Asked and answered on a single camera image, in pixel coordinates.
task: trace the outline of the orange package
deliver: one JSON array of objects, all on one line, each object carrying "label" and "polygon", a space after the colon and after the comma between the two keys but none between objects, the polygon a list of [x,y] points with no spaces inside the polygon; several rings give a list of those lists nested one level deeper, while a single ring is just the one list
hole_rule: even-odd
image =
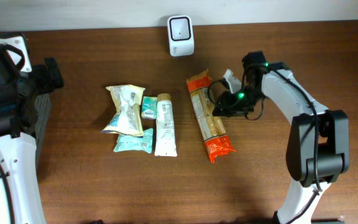
[{"label": "orange package", "polygon": [[214,163],[217,156],[223,156],[230,151],[235,152],[235,150],[226,134],[221,118],[212,116],[214,105],[209,101],[207,95],[208,87],[211,84],[208,70],[187,79],[186,83],[209,159]]}]

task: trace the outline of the white wall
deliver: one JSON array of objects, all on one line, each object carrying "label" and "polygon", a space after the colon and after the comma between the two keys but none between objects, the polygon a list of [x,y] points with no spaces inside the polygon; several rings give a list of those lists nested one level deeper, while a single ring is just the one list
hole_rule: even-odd
[{"label": "white wall", "polygon": [[358,0],[0,0],[0,30],[165,26],[358,19]]}]

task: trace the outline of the teal package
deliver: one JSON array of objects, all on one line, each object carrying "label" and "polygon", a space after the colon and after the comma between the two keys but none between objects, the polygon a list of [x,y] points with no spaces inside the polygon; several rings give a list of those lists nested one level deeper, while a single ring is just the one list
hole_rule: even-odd
[{"label": "teal package", "polygon": [[122,151],[145,151],[147,153],[152,153],[153,147],[153,129],[147,129],[144,131],[143,137],[134,137],[128,136],[125,134],[120,134],[117,139],[116,147],[114,152]]},{"label": "teal package", "polygon": [[141,117],[143,119],[157,118],[157,97],[143,97]]}]

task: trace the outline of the wooden table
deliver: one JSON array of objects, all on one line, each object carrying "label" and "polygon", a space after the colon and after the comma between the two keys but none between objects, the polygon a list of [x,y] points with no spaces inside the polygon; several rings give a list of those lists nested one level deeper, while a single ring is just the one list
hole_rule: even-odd
[{"label": "wooden table", "polygon": [[[239,77],[241,58],[255,50],[286,62],[320,103],[348,115],[350,169],[313,218],[358,223],[358,21],[197,26],[194,33],[195,53],[183,58],[169,55],[164,27],[25,33],[32,64],[55,57],[65,79],[51,94],[38,169],[48,223],[271,218],[290,183],[288,121],[269,100],[259,121],[224,118],[237,153],[211,164],[185,83],[207,68],[216,79],[227,68]],[[146,87],[146,96],[172,94],[178,157],[113,152],[117,135],[100,133],[115,113],[104,87],[121,84]]]}]

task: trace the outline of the plastic package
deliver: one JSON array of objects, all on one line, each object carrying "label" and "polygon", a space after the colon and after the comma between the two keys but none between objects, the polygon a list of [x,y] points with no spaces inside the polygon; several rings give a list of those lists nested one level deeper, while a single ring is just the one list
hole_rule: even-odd
[{"label": "plastic package", "polygon": [[109,86],[106,89],[110,91],[117,113],[102,130],[102,133],[143,136],[139,111],[144,88],[134,85],[120,85]]},{"label": "plastic package", "polygon": [[217,156],[223,156],[231,151],[235,152],[235,150],[226,134],[221,118],[212,116],[214,105],[209,101],[207,95],[208,87],[211,84],[208,70],[187,79],[186,82],[198,125],[208,150],[209,160],[214,163]]},{"label": "plastic package", "polygon": [[162,93],[157,96],[157,134],[155,140],[155,156],[176,157],[175,127],[171,95]]},{"label": "plastic package", "polygon": [[143,97],[141,116],[143,119],[157,118],[157,97]]},{"label": "plastic package", "polygon": [[153,147],[153,129],[149,128],[144,131],[143,137],[134,137],[120,134],[117,139],[116,147],[114,152],[122,151],[145,151],[152,153]]}]

